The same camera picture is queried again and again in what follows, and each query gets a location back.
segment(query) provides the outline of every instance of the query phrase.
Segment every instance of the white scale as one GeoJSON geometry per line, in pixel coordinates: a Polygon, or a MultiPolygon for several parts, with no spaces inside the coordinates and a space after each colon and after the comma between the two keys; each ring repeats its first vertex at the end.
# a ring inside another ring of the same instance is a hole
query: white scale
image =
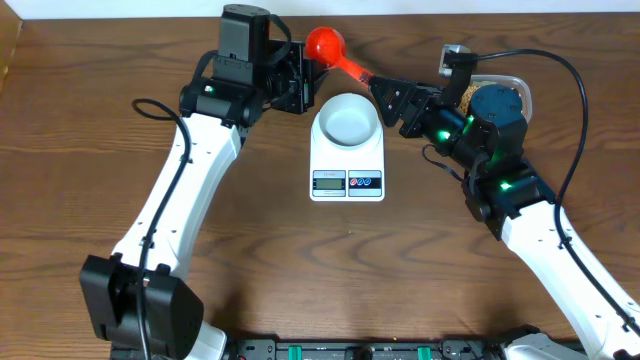
{"type": "Polygon", "coordinates": [[[311,200],[382,201],[383,140],[369,100],[356,94],[329,99],[311,126],[311,200]]]}

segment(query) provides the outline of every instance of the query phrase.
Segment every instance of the brown wooden surface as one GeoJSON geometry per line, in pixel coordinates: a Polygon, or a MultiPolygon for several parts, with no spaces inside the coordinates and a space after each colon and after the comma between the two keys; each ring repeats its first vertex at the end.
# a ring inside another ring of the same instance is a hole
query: brown wooden surface
{"type": "MultiPolygon", "coordinates": [[[[479,53],[556,52],[590,96],[587,150],[569,188],[575,228],[640,298],[640,15],[484,15],[286,19],[295,38],[334,26],[349,57],[386,76],[441,82],[443,44],[479,53]]],[[[78,284],[87,254],[107,256],[161,169],[174,127],[137,116],[174,108],[218,20],[27,22],[0,98],[0,356],[105,358],[78,284]]],[[[483,63],[534,96],[526,156],[558,189],[578,140],[579,97],[559,65],[483,63]]],[[[574,332],[504,244],[468,213],[459,185],[426,163],[422,140],[385,130],[387,197],[308,197],[309,127],[320,105],[363,92],[335,73],[304,116],[267,113],[220,184],[196,244],[190,286],[208,320],[282,338],[492,334],[523,323],[574,332]]]]}
{"type": "Polygon", "coordinates": [[[9,64],[18,42],[21,25],[22,20],[18,15],[4,0],[0,0],[0,91],[2,91],[4,77],[9,72],[9,64]]]}

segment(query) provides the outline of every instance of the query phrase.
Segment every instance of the orange ladle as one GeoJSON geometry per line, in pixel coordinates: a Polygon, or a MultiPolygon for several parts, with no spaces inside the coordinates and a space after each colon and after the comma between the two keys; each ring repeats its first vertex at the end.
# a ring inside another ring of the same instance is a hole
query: orange ladle
{"type": "Polygon", "coordinates": [[[347,59],[347,45],[335,29],[321,26],[313,29],[306,42],[307,57],[327,64],[330,69],[340,68],[364,86],[369,86],[373,73],[347,59]]]}

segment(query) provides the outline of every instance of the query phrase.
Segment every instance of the black cable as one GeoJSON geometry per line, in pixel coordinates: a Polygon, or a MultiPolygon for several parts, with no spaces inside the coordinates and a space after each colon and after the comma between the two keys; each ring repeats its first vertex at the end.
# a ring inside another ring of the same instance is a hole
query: black cable
{"type": "Polygon", "coordinates": [[[434,148],[434,149],[436,148],[435,146],[433,146],[433,145],[431,145],[431,144],[427,144],[427,145],[423,146],[423,147],[422,147],[422,157],[423,157],[425,160],[427,160],[428,162],[432,163],[433,165],[435,165],[435,166],[437,166],[437,167],[439,167],[439,168],[441,168],[441,169],[444,169],[444,171],[448,172],[448,173],[449,173],[449,175],[453,176],[453,178],[454,178],[454,179],[456,179],[456,180],[458,180],[458,181],[462,181],[462,178],[460,177],[460,175],[458,175],[458,174],[456,173],[456,171],[455,171],[455,170],[453,170],[452,168],[448,167],[447,165],[445,165],[445,164],[443,164],[443,163],[441,163],[441,162],[433,161],[433,160],[431,160],[431,159],[429,159],[429,158],[427,157],[427,153],[426,153],[426,151],[427,151],[427,148],[429,148],[429,147],[432,147],[432,148],[434,148]]]}
{"type": "Polygon", "coordinates": [[[489,155],[482,153],[478,155],[475,160],[473,160],[473,165],[471,166],[471,178],[469,179],[469,190],[471,190],[471,195],[475,195],[476,192],[476,180],[478,178],[478,167],[480,164],[489,160],[489,155]]]}
{"type": "Polygon", "coordinates": [[[291,68],[291,72],[293,73],[293,78],[295,79],[295,82],[291,83],[289,82],[289,88],[287,89],[287,91],[278,96],[277,98],[273,99],[270,103],[269,106],[266,108],[262,108],[262,112],[266,112],[267,110],[271,109],[274,106],[278,106],[280,105],[280,103],[289,100],[289,98],[296,92],[296,90],[298,90],[298,81],[300,81],[300,73],[298,73],[298,70],[296,69],[295,66],[293,66],[293,64],[291,63],[291,61],[287,61],[287,64],[289,65],[289,67],[291,68]]]}
{"type": "Polygon", "coordinates": [[[609,294],[607,290],[600,284],[600,282],[598,282],[598,280],[593,276],[593,274],[591,274],[591,271],[587,269],[587,267],[584,265],[584,263],[578,256],[578,254],[575,252],[575,250],[571,246],[571,238],[566,236],[566,234],[564,233],[562,224],[560,222],[560,208],[562,207],[562,200],[564,199],[564,195],[567,192],[567,187],[569,187],[569,182],[571,182],[573,173],[576,171],[576,168],[578,167],[580,156],[582,156],[582,152],[584,151],[584,144],[587,141],[587,128],[589,127],[589,106],[587,102],[587,93],[584,89],[584,83],[582,82],[582,78],[580,77],[580,74],[578,74],[578,71],[573,67],[573,65],[571,65],[570,62],[568,62],[564,58],[556,54],[550,53],[548,51],[536,50],[536,49],[510,50],[510,51],[504,51],[504,52],[499,52],[494,54],[480,55],[474,58],[464,59],[459,61],[454,60],[452,62],[453,63],[474,62],[474,61],[496,59],[500,57],[514,56],[514,55],[538,55],[538,56],[543,56],[543,57],[555,60],[560,64],[562,64],[565,68],[567,68],[567,70],[569,70],[571,75],[573,75],[573,78],[576,80],[576,83],[578,84],[578,89],[580,90],[580,97],[582,98],[582,131],[580,133],[580,142],[578,143],[578,150],[576,151],[576,155],[573,158],[573,162],[571,163],[569,172],[567,173],[567,176],[562,182],[562,186],[560,187],[560,191],[558,192],[558,196],[556,197],[556,203],[553,209],[553,219],[556,225],[557,233],[560,236],[560,248],[564,247],[567,249],[567,251],[569,252],[569,255],[571,255],[571,258],[576,263],[578,268],[580,268],[584,276],[589,280],[589,282],[591,282],[591,284],[596,288],[596,290],[600,293],[600,295],[602,295],[602,297],[607,301],[607,303],[609,303],[609,305],[615,310],[616,314],[618,314],[618,316],[622,318],[625,326],[633,330],[633,332],[636,333],[636,335],[640,336],[640,326],[638,326],[633,316],[629,316],[624,311],[624,309],[615,301],[615,299],[613,299],[611,294],[609,294]]]}
{"type": "Polygon", "coordinates": [[[178,184],[178,180],[180,180],[180,176],[184,172],[187,163],[189,163],[189,156],[191,155],[191,138],[189,136],[189,130],[187,130],[187,126],[180,116],[178,116],[173,110],[169,109],[164,104],[151,99],[135,99],[131,102],[131,106],[133,109],[140,115],[154,119],[154,120],[173,120],[176,125],[178,125],[178,129],[184,138],[184,152],[182,157],[180,158],[180,165],[176,170],[176,174],[173,176],[169,187],[167,188],[167,192],[162,197],[160,201],[160,205],[158,205],[158,209],[156,213],[153,215],[151,219],[151,223],[149,224],[149,229],[147,230],[147,235],[142,238],[142,251],[140,252],[140,262],[138,264],[138,274],[137,274],[137,283],[136,283],[136,310],[138,312],[138,329],[140,331],[140,342],[142,343],[142,352],[144,353],[144,357],[146,360],[151,360],[151,349],[149,348],[149,338],[147,337],[147,324],[146,324],[146,302],[144,298],[144,271],[147,265],[147,255],[149,253],[149,248],[153,243],[153,233],[156,231],[156,227],[158,226],[158,221],[160,221],[160,217],[162,216],[162,212],[164,211],[169,199],[171,198],[171,194],[176,188],[178,184]],[[168,116],[157,116],[149,114],[138,106],[139,104],[149,104],[158,107],[160,110],[166,112],[168,116]]]}

